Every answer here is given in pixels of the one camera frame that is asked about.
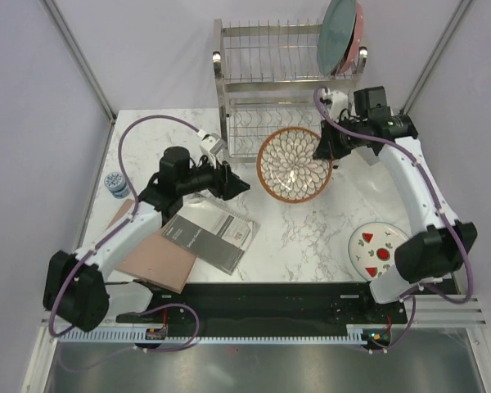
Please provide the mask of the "floral patterned orange-rim bowl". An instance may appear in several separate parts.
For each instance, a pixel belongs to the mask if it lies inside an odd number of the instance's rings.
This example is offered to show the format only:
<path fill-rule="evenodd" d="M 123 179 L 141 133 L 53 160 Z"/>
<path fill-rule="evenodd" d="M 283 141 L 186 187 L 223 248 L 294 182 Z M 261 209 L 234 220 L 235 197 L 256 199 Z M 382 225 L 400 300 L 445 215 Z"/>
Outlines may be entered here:
<path fill-rule="evenodd" d="M 264 141 L 256 161 L 259 181 L 275 199 L 298 204 L 312 200 L 329 183 L 332 163 L 313 154 L 320 137 L 302 127 L 279 129 Z"/>

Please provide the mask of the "teal ceramic plate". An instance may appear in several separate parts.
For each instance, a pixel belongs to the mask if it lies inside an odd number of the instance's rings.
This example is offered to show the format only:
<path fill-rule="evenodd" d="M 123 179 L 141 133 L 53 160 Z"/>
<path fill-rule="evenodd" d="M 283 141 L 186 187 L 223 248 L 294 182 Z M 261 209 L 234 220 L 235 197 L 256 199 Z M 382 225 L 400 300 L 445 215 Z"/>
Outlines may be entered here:
<path fill-rule="evenodd" d="M 330 1 L 317 44 L 318 69 L 322 75 L 332 75 L 343 59 L 351 41 L 356 14 L 355 0 Z"/>

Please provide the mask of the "pink dotted scalloped plate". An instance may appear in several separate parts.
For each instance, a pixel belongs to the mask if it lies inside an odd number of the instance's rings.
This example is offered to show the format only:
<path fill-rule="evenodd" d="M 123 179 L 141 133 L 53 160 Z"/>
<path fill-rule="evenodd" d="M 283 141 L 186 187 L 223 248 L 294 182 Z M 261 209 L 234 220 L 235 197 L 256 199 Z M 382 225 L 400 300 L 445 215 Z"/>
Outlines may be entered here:
<path fill-rule="evenodd" d="M 358 55 L 358 50 L 360 48 L 360 43 L 363 37 L 363 24 L 364 24 L 363 7 L 358 2 L 356 2 L 355 5 L 356 5 L 356 17 L 354 22 L 353 33 L 351 36 L 351 41 L 348 48 L 346 49 L 342 61 L 340 62 L 336 70 L 336 75 L 343 74 L 351 69 L 354 60 Z"/>

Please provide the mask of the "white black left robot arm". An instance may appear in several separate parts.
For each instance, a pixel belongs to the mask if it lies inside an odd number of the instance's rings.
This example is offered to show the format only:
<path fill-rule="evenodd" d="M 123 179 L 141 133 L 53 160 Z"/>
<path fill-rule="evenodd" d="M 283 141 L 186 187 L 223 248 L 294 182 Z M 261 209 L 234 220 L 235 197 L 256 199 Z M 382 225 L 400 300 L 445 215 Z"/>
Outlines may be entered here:
<path fill-rule="evenodd" d="M 159 169 L 137 196 L 133 208 L 115 221 L 90 247 L 56 252 L 49 260 L 43 307 L 49 321 L 63 318 L 73 328 L 90 332 L 106 317 L 110 296 L 105 279 L 152 233 L 179 212 L 185 196 L 208 191 L 229 201 L 250 185 L 232 172 L 228 162 L 202 157 L 191 165 L 185 147 L 164 151 Z"/>

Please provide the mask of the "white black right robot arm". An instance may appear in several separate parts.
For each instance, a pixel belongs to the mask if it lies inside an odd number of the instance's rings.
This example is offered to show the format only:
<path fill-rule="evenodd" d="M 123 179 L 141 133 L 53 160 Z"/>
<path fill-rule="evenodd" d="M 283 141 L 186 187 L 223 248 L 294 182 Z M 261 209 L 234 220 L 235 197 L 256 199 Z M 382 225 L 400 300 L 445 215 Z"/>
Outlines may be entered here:
<path fill-rule="evenodd" d="M 408 115 L 395 115 L 383 87 L 354 93 L 355 115 L 334 121 L 334 98 L 324 86 L 313 92 L 322 117 L 315 158 L 340 160 L 358 147 L 372 149 L 384 164 L 408 215 L 411 237 L 394 252 L 394 266 L 369 283 L 371 294 L 358 302 L 371 323 L 388 304 L 424 288 L 455 305 L 469 302 L 474 281 L 469 252 L 477 238 L 472 222 L 463 223 L 450 208 L 425 162 L 421 141 Z"/>

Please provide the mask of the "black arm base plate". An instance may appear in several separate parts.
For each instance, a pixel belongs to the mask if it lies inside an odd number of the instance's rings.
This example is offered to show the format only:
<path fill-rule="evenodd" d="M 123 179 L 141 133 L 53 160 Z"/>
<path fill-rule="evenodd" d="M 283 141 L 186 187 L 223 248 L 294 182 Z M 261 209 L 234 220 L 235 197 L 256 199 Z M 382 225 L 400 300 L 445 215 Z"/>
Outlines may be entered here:
<path fill-rule="evenodd" d="M 175 294 L 136 285 L 150 296 L 115 312 L 119 323 L 164 323 L 172 338 L 340 336 L 350 324 L 407 321 L 403 305 L 377 304 L 366 283 L 188 284 Z"/>

